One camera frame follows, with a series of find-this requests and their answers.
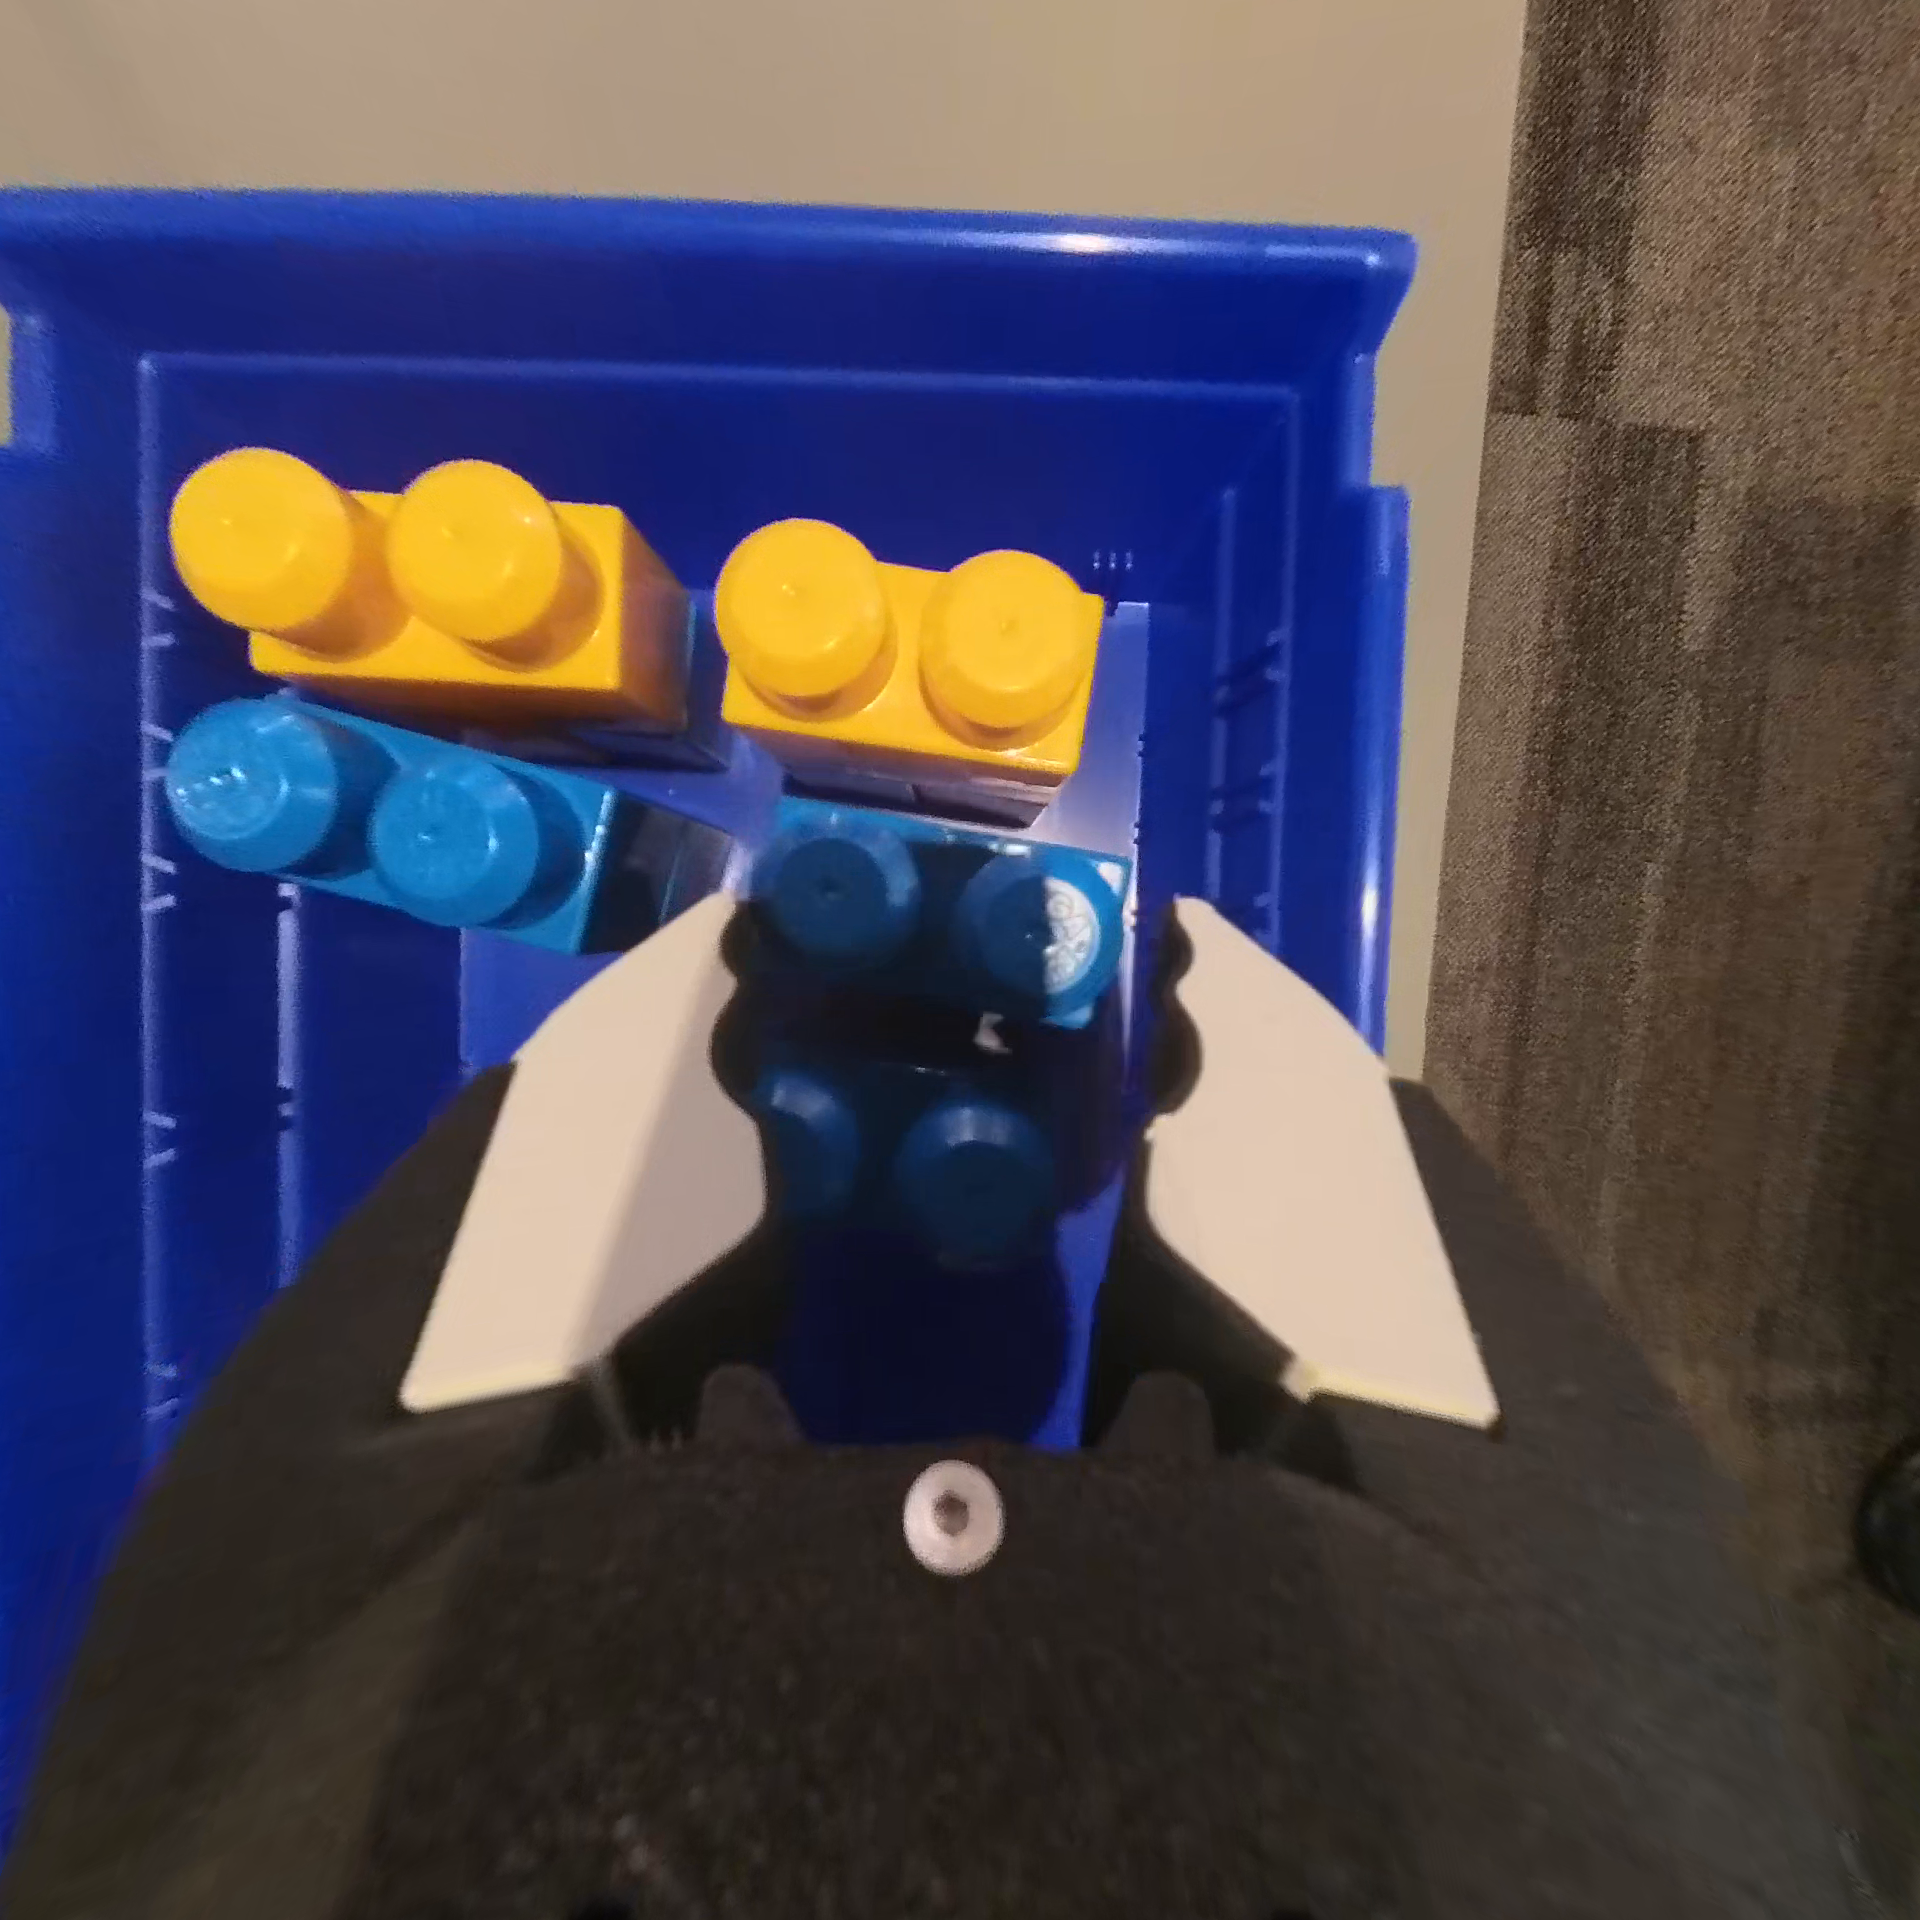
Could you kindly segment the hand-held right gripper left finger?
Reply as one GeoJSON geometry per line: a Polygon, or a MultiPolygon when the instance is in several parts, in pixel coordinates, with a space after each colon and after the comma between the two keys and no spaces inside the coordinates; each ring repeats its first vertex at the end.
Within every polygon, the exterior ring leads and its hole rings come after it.
{"type": "Polygon", "coordinates": [[[732,896],[694,904],[517,1050],[400,1380],[404,1410],[590,1372],[760,1224],[756,1125],[714,1067],[736,909],[732,896]]]}

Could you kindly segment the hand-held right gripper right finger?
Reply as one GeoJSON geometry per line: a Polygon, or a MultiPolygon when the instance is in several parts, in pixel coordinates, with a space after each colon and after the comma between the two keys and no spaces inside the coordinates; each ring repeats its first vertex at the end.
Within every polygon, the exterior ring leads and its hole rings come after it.
{"type": "Polygon", "coordinates": [[[1143,1137],[1158,1244],[1280,1352],[1294,1398],[1499,1424],[1382,1056],[1208,900],[1173,899],[1167,929],[1198,1067],[1143,1137]]]}

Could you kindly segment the yellow mega block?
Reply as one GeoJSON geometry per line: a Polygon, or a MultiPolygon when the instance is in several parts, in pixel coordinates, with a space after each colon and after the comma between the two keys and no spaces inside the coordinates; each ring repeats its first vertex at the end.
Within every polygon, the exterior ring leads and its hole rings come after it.
{"type": "Polygon", "coordinates": [[[196,467],[166,522],[181,586],[264,681],[518,733],[687,728],[690,602],[616,505],[482,459],[350,489],[252,446],[196,467]]]}
{"type": "Polygon", "coordinates": [[[798,778],[1006,786],[1043,810],[1080,761],[1107,611],[1040,556],[906,568],[780,520],[726,556],[710,618],[724,721],[798,778]]]}

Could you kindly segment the blue plastic bin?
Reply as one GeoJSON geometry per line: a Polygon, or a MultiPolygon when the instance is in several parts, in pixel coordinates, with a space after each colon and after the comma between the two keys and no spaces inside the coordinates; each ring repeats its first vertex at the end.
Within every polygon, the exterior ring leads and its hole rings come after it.
{"type": "Polygon", "coordinates": [[[1370,486],[1408,242],[559,198],[5,194],[5,1534],[109,1521],[254,1312],[595,963],[176,848],[160,750],[252,688],[165,504],[282,446],[623,508],[698,593],[750,528],[1024,546],[1115,605],[1054,814],[1143,821],[1371,1043],[1405,510],[1370,486]]]}

